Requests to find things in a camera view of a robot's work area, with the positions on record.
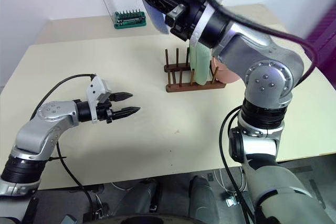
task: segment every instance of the gray floor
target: gray floor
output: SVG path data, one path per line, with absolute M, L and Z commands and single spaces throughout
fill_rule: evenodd
M 306 186 L 326 212 L 336 222 L 336 154 L 305 158 L 283 163 L 290 168 L 302 183 Z M 232 172 L 240 182 L 239 168 L 232 168 Z M 195 175 L 207 177 L 211 170 L 197 173 L 175 174 L 155 178 L 163 185 L 163 193 L 159 212 L 163 214 L 173 214 L 186 216 L 188 212 L 188 188 L 189 182 Z M 230 185 L 225 173 L 223 173 L 224 183 Z M 116 183 L 122 187 L 135 185 L 138 181 L 128 181 Z M 223 189 L 214 180 L 209 182 L 214 190 L 217 206 L 219 210 L 220 222 L 244 223 L 244 219 L 239 206 L 227 207 L 223 197 Z M 114 188 L 111 184 L 104 185 L 104 191 L 99 193 L 103 202 L 108 203 L 110 212 L 116 207 L 120 199 L 126 192 Z M 82 215 L 88 210 L 88 203 L 85 195 L 80 191 L 58 191 L 42 190 L 38 191 L 37 197 L 40 202 L 36 214 L 35 224 L 59 224 L 65 214 L 71 214 L 82 223 Z

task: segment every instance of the beige table surface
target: beige table surface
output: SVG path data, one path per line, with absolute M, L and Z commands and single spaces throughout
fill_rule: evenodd
M 270 25 L 283 29 L 281 25 Z M 275 40 L 298 52 L 300 46 Z M 134 97 L 113 103 L 114 109 L 140 106 L 136 114 L 92 125 L 81 123 L 60 138 L 66 162 L 84 184 L 116 182 L 222 167 L 218 131 L 225 115 L 244 98 L 241 80 L 224 89 L 166 93 L 164 49 L 173 60 L 187 43 L 173 35 L 146 35 L 55 42 L 27 50 L 1 94 L 0 169 L 7 161 L 15 136 L 38 101 L 61 79 L 79 73 L 97 73 L 115 92 Z M 87 78 L 71 80 L 48 99 L 85 100 Z M 319 70 L 293 91 L 285 117 L 278 160 L 316 156 L 336 151 L 336 92 Z M 235 166 L 224 149 L 229 166 Z M 59 161 L 48 162 L 40 189 L 74 186 Z

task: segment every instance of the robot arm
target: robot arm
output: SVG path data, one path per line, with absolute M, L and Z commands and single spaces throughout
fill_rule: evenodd
M 80 122 L 127 117 L 140 108 L 113 111 L 111 101 L 121 101 L 132 94 L 112 93 L 106 83 L 95 76 L 87 88 L 88 101 L 48 102 L 26 123 L 16 136 L 8 161 L 0 177 L 0 217 L 22 221 L 40 177 L 64 131 Z
M 193 37 L 206 5 L 205 0 L 145 1 L 166 15 L 171 33 L 182 40 Z M 276 163 L 291 90 L 303 74 L 300 56 L 217 12 L 208 17 L 199 42 L 246 86 L 238 127 L 229 132 L 229 152 L 244 167 L 256 223 L 333 223 L 298 178 Z

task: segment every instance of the black cable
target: black cable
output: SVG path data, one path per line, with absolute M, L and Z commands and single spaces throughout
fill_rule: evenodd
M 308 55 L 308 57 L 310 57 L 311 65 L 308 68 L 307 72 L 304 73 L 304 75 L 301 77 L 301 79 L 296 84 L 296 86 L 299 85 L 301 82 L 303 82 L 313 72 L 314 68 L 318 65 L 319 53 L 317 52 L 315 47 L 308 41 L 298 36 L 284 33 L 283 31 L 278 31 L 278 30 L 271 29 L 266 26 L 260 25 L 240 15 L 236 15 L 230 12 L 229 10 L 227 10 L 223 5 L 218 3 L 217 0 L 206 0 L 206 1 L 213 7 L 213 9 L 215 9 L 219 14 L 221 14 L 225 18 L 229 18 L 230 20 L 236 23 L 239 23 L 241 25 L 244 25 L 248 28 L 259 31 L 261 33 L 269 34 L 269 35 L 272 35 L 272 36 L 275 36 L 281 39 L 290 40 L 292 42 L 300 44 L 305 49 L 305 53 Z
M 237 113 L 234 114 L 234 115 L 232 116 L 231 120 L 229 121 L 229 124 L 228 124 L 228 126 L 227 126 L 227 136 L 228 136 L 228 137 L 229 137 L 229 132 L 230 132 L 230 129 L 231 129 L 231 125 L 232 125 L 232 123 L 233 123 L 233 120 L 238 116 L 239 112 L 240 112 L 240 110 L 238 110 Z
M 226 169 L 227 175 L 228 175 L 229 179 L 231 180 L 231 183 L 233 184 L 233 186 L 234 186 L 234 188 L 236 190 L 237 196 L 238 196 L 240 202 L 242 203 L 242 207 L 247 211 L 247 213 L 250 216 L 250 218 L 254 221 L 254 214 L 252 213 L 251 209 L 248 207 L 245 199 L 243 198 L 242 193 L 239 191 L 237 183 L 235 182 L 235 180 L 234 180 L 234 178 L 232 176 L 232 173 L 230 172 L 229 167 L 228 167 L 228 165 L 226 163 L 226 159 L 225 159 L 224 152 L 223 152 L 223 144 L 222 144 L 223 130 L 224 130 L 224 126 L 225 126 L 227 120 L 229 119 L 229 117 L 233 113 L 235 113 L 237 110 L 240 110 L 241 107 L 242 106 L 238 106 L 238 107 L 234 108 L 224 118 L 224 120 L 222 122 L 222 125 L 220 127 L 220 131 L 219 131 L 219 151 L 220 151 L 220 154 L 221 154 L 220 156 L 222 157 L 222 161 L 223 161 L 224 167 Z
M 46 101 L 46 99 L 51 95 L 51 93 L 53 93 L 59 86 L 61 86 L 64 82 L 77 78 L 77 77 L 90 77 L 91 80 L 95 77 L 96 75 L 93 73 L 84 73 L 84 74 L 76 74 L 74 76 L 70 76 L 68 78 L 65 78 L 63 81 L 60 81 L 59 83 L 57 83 L 43 98 L 42 100 L 38 103 L 38 105 L 36 106 L 35 110 L 32 113 L 32 116 L 30 117 L 29 120 L 33 119 L 34 116 L 37 113 L 37 110 L 42 106 L 42 104 Z
M 95 74 L 91 74 L 91 73 L 84 73 L 84 74 L 76 74 L 74 76 L 70 76 L 68 78 L 65 78 L 63 81 L 60 81 L 59 83 L 57 83 L 43 98 L 42 100 L 39 102 L 39 104 L 36 106 L 35 110 L 32 113 L 32 116 L 30 117 L 30 120 L 34 118 L 34 116 L 37 113 L 37 110 L 41 107 L 41 105 L 46 101 L 46 99 L 51 95 L 51 93 L 53 93 L 59 86 L 61 86 L 63 83 L 65 83 L 68 80 L 77 78 L 77 77 L 90 77 L 91 80 L 95 77 Z M 72 180 L 79 186 L 79 188 L 85 193 L 85 195 L 88 198 L 89 201 L 89 207 L 90 207 L 90 220 L 93 219 L 93 204 L 92 204 L 92 199 L 90 194 L 88 193 L 88 191 L 83 187 L 83 185 L 78 181 L 78 179 L 72 174 L 72 172 L 70 171 L 70 169 L 68 168 L 68 166 L 66 165 L 66 163 L 63 160 L 62 157 L 62 153 L 59 147 L 59 144 L 57 142 L 56 144 L 56 149 L 57 149 L 57 153 L 58 153 L 58 157 L 59 160 L 61 161 L 64 169 L 67 171 L 67 173 L 70 175 L 70 177 L 72 178 Z
M 88 198 L 89 207 L 90 207 L 90 220 L 92 220 L 93 219 L 93 204 L 92 204 L 91 196 L 89 195 L 88 191 L 83 187 L 83 185 L 81 184 L 81 182 L 79 182 L 78 179 L 72 174 L 72 172 L 70 171 L 70 169 L 68 168 L 68 166 L 64 162 L 64 160 L 62 158 L 61 149 L 59 147 L 58 142 L 56 144 L 56 149 L 57 149 L 57 153 L 58 153 L 58 156 L 59 156 L 59 160 L 61 161 L 64 169 L 67 171 L 67 173 L 70 175 L 70 177 L 72 178 L 72 180 L 79 186 L 79 188 L 85 193 L 86 197 Z
M 228 126 L 227 126 L 227 137 L 229 137 L 229 133 L 230 133 L 230 129 L 231 129 L 231 125 L 232 125 L 232 123 L 233 123 L 233 120 L 238 116 L 239 112 L 240 112 L 240 110 L 238 110 L 238 111 L 236 112 L 236 114 L 234 114 L 234 115 L 232 116 L 231 120 L 229 121 L 229 124 L 228 124 Z M 246 223 L 246 224 L 249 224 L 250 221 L 249 221 L 248 216 L 247 216 L 247 209 L 246 209 L 245 207 L 243 207 L 243 205 L 242 205 L 242 211 L 243 211 L 243 214 L 244 214 L 245 223 Z

